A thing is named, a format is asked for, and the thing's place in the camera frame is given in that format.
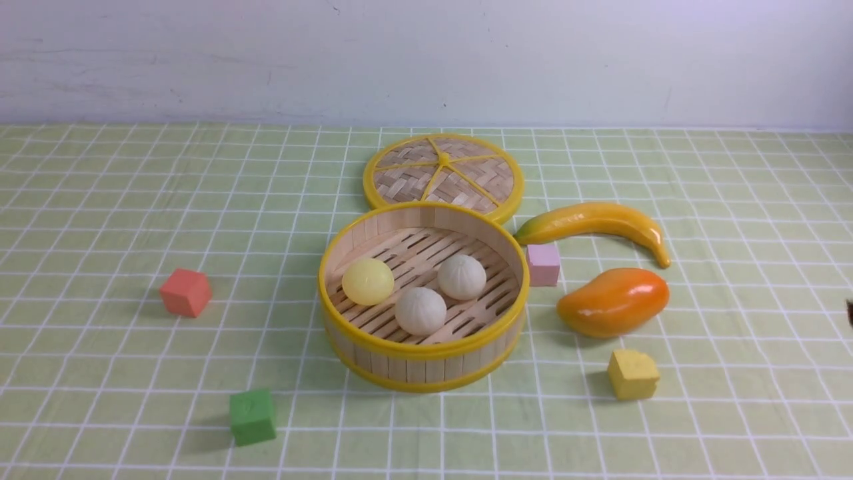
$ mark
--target pink block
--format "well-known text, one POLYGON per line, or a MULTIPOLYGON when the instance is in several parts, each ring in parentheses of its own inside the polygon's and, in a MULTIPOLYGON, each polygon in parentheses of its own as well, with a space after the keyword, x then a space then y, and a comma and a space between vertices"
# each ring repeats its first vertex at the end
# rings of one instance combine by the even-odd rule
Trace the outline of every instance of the pink block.
POLYGON ((560 279, 560 252, 556 243, 527 245, 527 266, 531 271, 531 287, 553 287, 560 279))

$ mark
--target bamboo steamer lid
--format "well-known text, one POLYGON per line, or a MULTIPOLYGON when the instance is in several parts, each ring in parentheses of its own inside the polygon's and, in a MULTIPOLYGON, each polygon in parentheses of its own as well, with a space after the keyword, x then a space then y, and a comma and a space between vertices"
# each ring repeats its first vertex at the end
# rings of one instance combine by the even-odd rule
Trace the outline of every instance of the bamboo steamer lid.
POLYGON ((524 193, 524 178, 512 156, 485 140, 451 133, 389 145, 370 159, 363 183, 371 208, 446 202, 499 225, 512 218, 524 193))

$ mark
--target toy block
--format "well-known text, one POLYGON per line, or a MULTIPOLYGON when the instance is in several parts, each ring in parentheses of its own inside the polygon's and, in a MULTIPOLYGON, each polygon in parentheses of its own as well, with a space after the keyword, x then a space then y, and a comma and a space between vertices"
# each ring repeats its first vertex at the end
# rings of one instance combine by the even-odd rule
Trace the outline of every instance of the toy block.
POLYGON ((619 400, 651 398, 660 380, 652 357, 628 349, 613 350, 607 376, 619 400))
POLYGON ((165 309, 175 315, 196 318, 213 297, 207 276, 178 268, 160 287, 165 309))
POLYGON ((560 280, 560 252, 555 243, 527 245, 527 266, 531 287, 553 287, 560 280))
POLYGON ((276 438, 276 408, 268 389, 232 395, 229 410, 231 434, 238 447, 276 438))

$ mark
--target white wall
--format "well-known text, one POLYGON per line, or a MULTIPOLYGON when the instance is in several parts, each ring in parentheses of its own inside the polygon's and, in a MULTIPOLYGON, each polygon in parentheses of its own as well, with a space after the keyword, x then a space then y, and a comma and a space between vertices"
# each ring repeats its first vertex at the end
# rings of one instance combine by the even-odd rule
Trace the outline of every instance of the white wall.
POLYGON ((853 0, 0 0, 0 121, 853 129, 853 0))

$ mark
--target yellow ball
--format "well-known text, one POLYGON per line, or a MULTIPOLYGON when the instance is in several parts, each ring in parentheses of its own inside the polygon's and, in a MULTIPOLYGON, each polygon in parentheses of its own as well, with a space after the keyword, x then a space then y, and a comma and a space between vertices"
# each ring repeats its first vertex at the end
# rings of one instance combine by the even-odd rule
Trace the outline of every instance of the yellow ball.
POLYGON ((384 261, 362 258, 344 272, 344 293, 358 305, 376 305, 394 291, 394 274, 384 261))

